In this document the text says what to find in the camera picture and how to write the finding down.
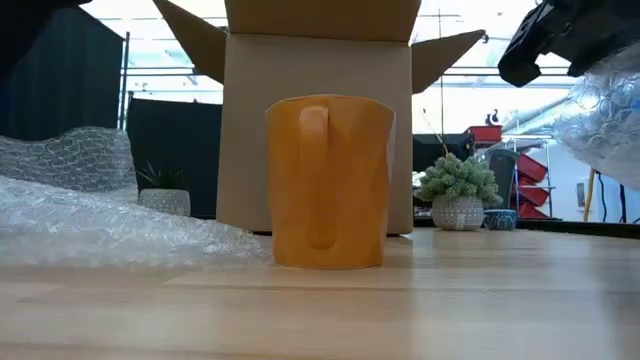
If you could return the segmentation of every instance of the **small blue pot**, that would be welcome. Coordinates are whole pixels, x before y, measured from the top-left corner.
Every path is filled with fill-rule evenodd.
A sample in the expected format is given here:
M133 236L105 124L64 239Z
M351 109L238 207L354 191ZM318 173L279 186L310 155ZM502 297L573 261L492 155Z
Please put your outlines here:
M484 211L484 226L489 230L513 230L518 216L515 210L496 209Z

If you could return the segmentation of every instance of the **cardboard box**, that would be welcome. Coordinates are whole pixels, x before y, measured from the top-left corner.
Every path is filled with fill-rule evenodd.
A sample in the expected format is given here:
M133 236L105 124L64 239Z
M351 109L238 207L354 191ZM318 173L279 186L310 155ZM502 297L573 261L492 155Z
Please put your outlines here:
M154 1L196 69L224 84L218 221L270 231L265 110L285 98L342 94L396 111L388 231L413 230L411 95L484 31L409 46L420 0L226 0L227 34Z

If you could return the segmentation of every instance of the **bubble wrap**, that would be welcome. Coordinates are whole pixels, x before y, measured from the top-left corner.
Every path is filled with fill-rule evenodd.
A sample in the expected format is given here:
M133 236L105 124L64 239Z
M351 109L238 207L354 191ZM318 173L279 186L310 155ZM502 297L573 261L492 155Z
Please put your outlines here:
M271 241L216 221L159 213L0 176L0 264L267 264Z
M124 131L83 127L44 141L0 136L0 175L135 202L136 173Z
M592 68L551 112L577 159L640 190L640 44Z

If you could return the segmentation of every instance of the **ceiling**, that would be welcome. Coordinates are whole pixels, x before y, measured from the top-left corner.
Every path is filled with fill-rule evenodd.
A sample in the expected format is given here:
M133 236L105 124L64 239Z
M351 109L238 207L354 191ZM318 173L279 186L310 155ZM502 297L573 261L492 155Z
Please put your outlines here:
M224 0L172 0L213 25L227 25ZM536 0L423 1L412 41L485 29L488 43L478 43L457 67L495 67L514 31ZM121 36L131 33L132 67L191 67L192 64L152 0L93 0L82 6ZM550 55L541 66L567 66Z

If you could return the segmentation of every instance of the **white plant pot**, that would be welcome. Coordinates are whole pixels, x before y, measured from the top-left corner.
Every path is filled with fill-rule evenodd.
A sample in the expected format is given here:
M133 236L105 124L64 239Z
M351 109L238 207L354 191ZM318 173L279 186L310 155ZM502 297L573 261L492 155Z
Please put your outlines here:
M458 196L449 200L438 196L431 209L433 222L443 230L476 230L484 221L482 200L475 196Z
M138 204L166 214L191 215L191 198L186 190L144 189Z

